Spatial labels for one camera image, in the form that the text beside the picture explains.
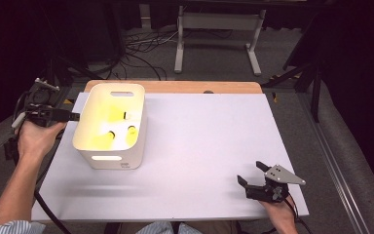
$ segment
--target forearm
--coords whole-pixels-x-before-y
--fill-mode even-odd
[[[297,229],[294,221],[292,222],[282,222],[275,225],[278,233],[280,234],[297,234]]]
[[[31,219],[35,182],[41,162],[37,157],[19,160],[0,197],[0,225],[12,220]]]

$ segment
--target leg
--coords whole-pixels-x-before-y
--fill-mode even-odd
[[[260,76],[262,74],[262,71],[260,70],[259,62],[257,61],[256,54],[254,53],[254,48],[256,47],[257,39],[259,38],[265,14],[265,10],[260,11],[259,20],[257,21],[256,27],[254,28],[253,40],[250,44],[246,44],[248,58],[250,59],[253,73],[256,76]]]
[[[174,72],[181,73],[183,69],[183,53],[184,53],[184,41],[183,41],[183,6],[178,9],[178,43],[177,43],[177,54],[175,55],[175,66]]]

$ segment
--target human hand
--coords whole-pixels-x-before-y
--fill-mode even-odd
[[[48,128],[25,121],[20,129],[18,151],[19,161],[41,163],[53,147],[56,135],[65,128],[66,123],[56,123]]]
[[[286,200],[292,207],[294,207],[293,199],[291,199],[290,196],[287,196]],[[297,233],[296,225],[294,223],[295,216],[293,214],[293,210],[285,203],[285,201],[281,203],[259,201],[259,203],[266,209],[270,221],[280,234]]]

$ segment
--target table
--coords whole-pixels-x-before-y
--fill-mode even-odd
[[[99,82],[91,81],[86,91]],[[147,93],[148,127],[141,166],[131,171],[92,169],[72,147],[77,124],[69,122],[40,191],[59,219],[109,222],[267,217],[258,203],[245,198],[237,175],[262,185],[264,177],[255,167],[256,160],[293,169],[258,84],[128,82],[143,85]],[[208,90],[216,94],[200,94]],[[80,111],[87,96],[80,94],[74,111]],[[208,118],[214,111],[224,114]],[[235,125],[218,125],[223,121]],[[197,126],[205,131],[197,133]],[[289,188],[299,215],[308,215],[299,185]],[[38,204],[32,209],[32,219],[49,220]]]

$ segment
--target white storage bin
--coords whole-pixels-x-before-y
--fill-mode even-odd
[[[144,88],[136,84],[105,83],[91,89],[73,137],[91,167],[139,167],[147,129],[144,97]]]

